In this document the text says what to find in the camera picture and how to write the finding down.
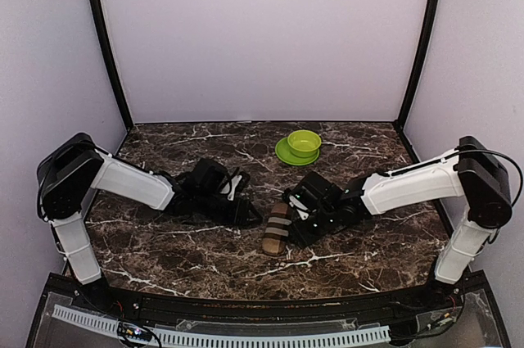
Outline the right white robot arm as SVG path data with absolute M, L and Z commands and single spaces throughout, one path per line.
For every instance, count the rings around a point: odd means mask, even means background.
M 424 162 L 351 179 L 344 188 L 308 173 L 284 193 L 298 218 L 289 228 L 292 241 L 306 248 L 340 228 L 375 215 L 441 198 L 462 197 L 464 215 L 438 255 L 432 279 L 418 292 L 418 303 L 435 310 L 482 247 L 509 222 L 519 196 L 511 193 L 508 156 L 487 149 L 473 136 Z

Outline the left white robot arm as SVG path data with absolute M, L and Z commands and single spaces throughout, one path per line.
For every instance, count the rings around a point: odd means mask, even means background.
M 38 217 L 49 223 L 57 247 L 85 286 L 84 299 L 98 312 L 115 306 L 115 293 L 100 280 L 97 262 L 82 216 L 92 190 L 137 201 L 170 215 L 199 214 L 226 227 L 252 227 L 261 213 L 242 195 L 250 175 L 233 172 L 210 158 L 177 176 L 129 164 L 98 147 L 86 133 L 77 133 L 40 162 L 37 168 Z

